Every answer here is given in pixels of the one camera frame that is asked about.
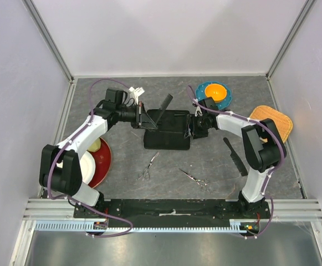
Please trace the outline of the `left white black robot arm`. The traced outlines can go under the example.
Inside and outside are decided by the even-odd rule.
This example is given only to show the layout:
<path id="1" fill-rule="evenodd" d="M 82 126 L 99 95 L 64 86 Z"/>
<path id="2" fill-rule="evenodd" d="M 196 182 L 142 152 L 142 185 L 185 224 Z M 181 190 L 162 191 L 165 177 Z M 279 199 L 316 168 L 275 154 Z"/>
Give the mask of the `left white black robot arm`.
<path id="1" fill-rule="evenodd" d="M 128 91 L 109 88 L 105 99 L 93 106 L 82 125 L 57 145 L 46 145 L 42 149 L 39 183 L 55 199 L 71 197 L 86 204 L 86 212 L 93 218 L 101 217 L 105 205 L 99 199 L 102 194 L 83 182 L 80 159 L 100 136 L 116 123 L 128 122 L 135 129 L 157 129 L 156 122 L 147 114 L 139 97 L 143 88 L 130 87 Z"/>

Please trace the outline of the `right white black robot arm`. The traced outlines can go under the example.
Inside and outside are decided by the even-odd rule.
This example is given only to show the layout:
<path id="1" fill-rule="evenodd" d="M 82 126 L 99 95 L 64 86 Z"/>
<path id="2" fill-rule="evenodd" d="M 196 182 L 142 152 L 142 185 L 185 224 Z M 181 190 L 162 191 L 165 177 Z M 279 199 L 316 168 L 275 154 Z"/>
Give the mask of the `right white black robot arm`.
<path id="1" fill-rule="evenodd" d="M 208 136 L 209 129 L 216 129 L 242 138 L 249 171 L 238 196 L 237 211 L 241 217 L 250 218 L 265 200 L 272 173 L 287 155 L 276 124 L 272 119 L 254 120 L 232 111 L 220 111 L 212 98 L 192 102 L 197 109 L 188 116 L 187 136 L 200 139 Z"/>

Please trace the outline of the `black zip tool case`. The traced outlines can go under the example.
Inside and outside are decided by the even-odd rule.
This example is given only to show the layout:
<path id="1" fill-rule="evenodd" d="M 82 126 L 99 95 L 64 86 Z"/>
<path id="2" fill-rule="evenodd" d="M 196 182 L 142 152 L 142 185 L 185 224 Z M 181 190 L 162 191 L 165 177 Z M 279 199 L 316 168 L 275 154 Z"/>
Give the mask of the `black zip tool case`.
<path id="1" fill-rule="evenodd" d="M 184 139 L 187 110 L 166 110 L 157 130 L 146 130 L 144 148 L 149 150 L 189 150 L 190 138 Z"/>

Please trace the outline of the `long black toothed comb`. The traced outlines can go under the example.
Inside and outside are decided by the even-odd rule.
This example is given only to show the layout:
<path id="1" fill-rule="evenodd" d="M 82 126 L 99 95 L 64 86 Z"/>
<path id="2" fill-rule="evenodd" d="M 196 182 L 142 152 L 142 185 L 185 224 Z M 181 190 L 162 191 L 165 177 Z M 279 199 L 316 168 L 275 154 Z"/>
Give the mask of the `long black toothed comb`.
<path id="1" fill-rule="evenodd" d="M 228 138 L 224 137 L 223 138 L 224 143 L 227 145 L 227 147 L 230 150 L 230 157 L 233 161 L 233 163 L 235 164 L 237 170 L 239 171 L 239 173 L 241 174 L 242 177 L 247 176 L 248 175 L 248 171 L 243 163 L 243 161 L 241 160 L 240 156 L 236 153 L 235 149 L 232 147 L 230 141 Z"/>

